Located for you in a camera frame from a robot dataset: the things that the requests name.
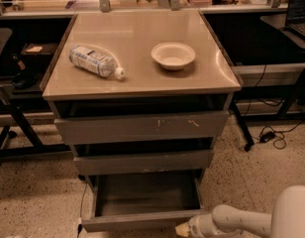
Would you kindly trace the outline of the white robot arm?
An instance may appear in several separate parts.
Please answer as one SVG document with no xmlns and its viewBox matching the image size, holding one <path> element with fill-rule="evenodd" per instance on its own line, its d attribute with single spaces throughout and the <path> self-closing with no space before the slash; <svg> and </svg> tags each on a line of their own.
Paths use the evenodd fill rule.
<svg viewBox="0 0 305 238">
<path fill-rule="evenodd" d="M 241 231 L 260 238 L 305 238 L 305 186 L 286 188 L 271 214 L 221 204 L 175 227 L 178 236 L 189 238 L 231 238 Z"/>
</svg>

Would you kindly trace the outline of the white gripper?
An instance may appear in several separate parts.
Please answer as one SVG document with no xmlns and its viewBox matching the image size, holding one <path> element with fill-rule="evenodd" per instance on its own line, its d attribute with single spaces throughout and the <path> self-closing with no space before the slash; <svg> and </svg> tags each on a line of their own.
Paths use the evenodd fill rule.
<svg viewBox="0 0 305 238">
<path fill-rule="evenodd" d="M 180 237 L 232 238 L 240 233 L 245 218 L 238 214 L 207 213 L 192 217 L 187 223 L 175 227 Z"/>
</svg>

